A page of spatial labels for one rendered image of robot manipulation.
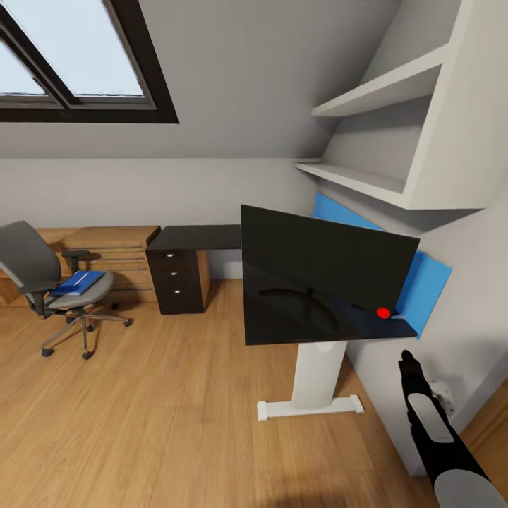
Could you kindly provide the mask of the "swivel chair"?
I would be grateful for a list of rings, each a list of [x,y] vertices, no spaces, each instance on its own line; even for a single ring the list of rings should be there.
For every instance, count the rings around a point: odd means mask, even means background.
[[[61,256],[72,258],[71,274],[75,274],[78,271],[78,256],[89,254],[90,250],[70,250]],[[109,270],[100,270],[102,276],[80,295],[51,295],[52,289],[60,284],[60,259],[35,228],[24,220],[0,227],[0,269],[19,286],[18,293],[25,294],[30,308],[41,320],[52,315],[65,316],[68,326],[40,347],[45,358],[52,352],[45,346],[80,322],[84,359],[91,356],[87,351],[87,332],[92,331],[90,319],[123,320],[125,326],[131,324],[127,317],[96,315],[96,312],[109,305],[114,310],[118,308],[117,303],[113,302],[97,305],[114,283],[114,274]]]

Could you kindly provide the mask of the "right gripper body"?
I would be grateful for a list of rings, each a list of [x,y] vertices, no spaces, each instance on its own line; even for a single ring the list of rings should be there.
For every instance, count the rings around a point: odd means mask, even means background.
[[[398,361],[399,368],[401,371],[402,387],[403,391],[407,385],[416,384],[424,386],[428,391],[430,387],[423,376],[423,371],[419,361]]]

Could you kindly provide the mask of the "monitor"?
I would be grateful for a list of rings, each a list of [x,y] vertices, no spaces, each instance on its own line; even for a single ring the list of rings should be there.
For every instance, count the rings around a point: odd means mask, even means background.
[[[327,221],[266,207],[241,205],[242,263],[307,286],[301,293],[333,314],[314,290],[390,318],[420,238]]]

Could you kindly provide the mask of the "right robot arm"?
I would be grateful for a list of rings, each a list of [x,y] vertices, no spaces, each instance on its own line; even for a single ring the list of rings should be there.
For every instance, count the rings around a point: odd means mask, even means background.
[[[398,361],[411,435],[440,508],[508,508],[466,445],[451,427],[456,413],[449,383],[424,378],[410,351]]]

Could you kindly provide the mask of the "folder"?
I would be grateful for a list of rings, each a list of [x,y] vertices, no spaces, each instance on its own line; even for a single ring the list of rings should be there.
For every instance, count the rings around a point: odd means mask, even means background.
[[[102,272],[99,270],[77,271],[68,279],[60,282],[58,287],[54,287],[51,295],[80,295],[87,288],[90,288],[101,276]]]

